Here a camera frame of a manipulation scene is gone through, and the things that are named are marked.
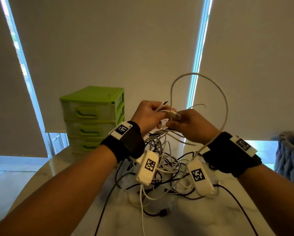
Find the green drawer handle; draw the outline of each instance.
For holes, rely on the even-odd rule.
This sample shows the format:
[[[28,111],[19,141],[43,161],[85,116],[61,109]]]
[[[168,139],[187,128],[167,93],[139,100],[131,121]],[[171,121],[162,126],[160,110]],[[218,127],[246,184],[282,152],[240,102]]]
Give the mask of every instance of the green drawer handle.
[[[79,133],[84,136],[98,136],[100,132],[100,126],[79,126]]]
[[[78,107],[75,109],[76,114],[80,118],[97,118],[98,108],[96,107]]]
[[[90,152],[100,146],[100,142],[85,142],[82,145],[82,149],[84,151]]]
[[[120,117],[120,119],[119,119],[119,121],[118,121],[118,125],[119,125],[121,122],[123,122],[123,121],[124,121],[124,114],[121,115],[121,117]]]
[[[120,113],[120,111],[122,110],[123,107],[124,107],[124,102],[121,102],[120,105],[117,108],[117,114]]]

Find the right hand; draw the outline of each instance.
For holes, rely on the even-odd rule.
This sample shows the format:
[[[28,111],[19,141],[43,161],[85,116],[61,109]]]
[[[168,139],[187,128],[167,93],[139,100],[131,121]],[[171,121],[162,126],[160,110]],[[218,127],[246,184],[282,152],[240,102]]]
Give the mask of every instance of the right hand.
[[[220,131],[194,109],[177,112],[181,120],[168,121],[166,126],[181,132],[188,140],[206,144]]]

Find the marble tabletop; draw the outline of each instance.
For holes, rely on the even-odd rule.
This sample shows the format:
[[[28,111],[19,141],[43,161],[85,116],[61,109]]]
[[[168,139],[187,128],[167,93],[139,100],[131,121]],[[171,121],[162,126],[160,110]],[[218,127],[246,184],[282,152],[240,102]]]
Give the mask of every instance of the marble tabletop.
[[[13,210],[20,202],[27,198],[43,183],[58,174],[61,170],[83,158],[83,155],[72,154],[67,147],[55,157],[51,158],[30,179],[24,189],[13,203]],[[125,161],[120,170],[126,171],[128,162]],[[245,209],[256,231],[261,235],[274,236],[250,197],[240,183],[231,175],[220,171],[212,171],[206,166],[210,178],[229,189]],[[95,198],[86,215],[75,229],[73,236],[94,235],[97,223],[106,201],[106,197],[114,184],[115,172],[113,171],[106,180],[101,192]],[[126,188],[135,182],[132,175],[126,176],[122,182],[122,188]],[[144,215],[146,236],[165,235],[203,235],[203,236],[252,236],[255,235],[243,212],[235,200],[224,190],[217,189],[215,198],[202,198],[188,200],[176,195],[166,195],[160,200],[146,201],[145,208],[150,213],[157,213],[161,209],[170,208],[170,213],[165,217],[150,217]],[[141,210],[139,207],[139,187],[128,192],[115,188],[112,193],[98,231],[99,235],[142,235]]]

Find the roller blind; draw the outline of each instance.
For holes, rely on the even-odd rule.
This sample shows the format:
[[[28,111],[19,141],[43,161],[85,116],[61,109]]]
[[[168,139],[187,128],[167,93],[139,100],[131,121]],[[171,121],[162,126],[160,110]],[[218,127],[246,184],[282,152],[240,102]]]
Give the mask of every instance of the roller blind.
[[[125,88],[125,119],[141,100],[170,99],[192,70],[203,0],[10,0],[46,131],[65,132],[59,98],[88,85]],[[190,79],[174,88],[185,109]]]
[[[1,4],[0,155],[47,157]]]
[[[213,0],[200,73],[229,101],[226,130],[270,140],[294,130],[294,0]],[[224,101],[198,79],[194,104],[220,127]]]

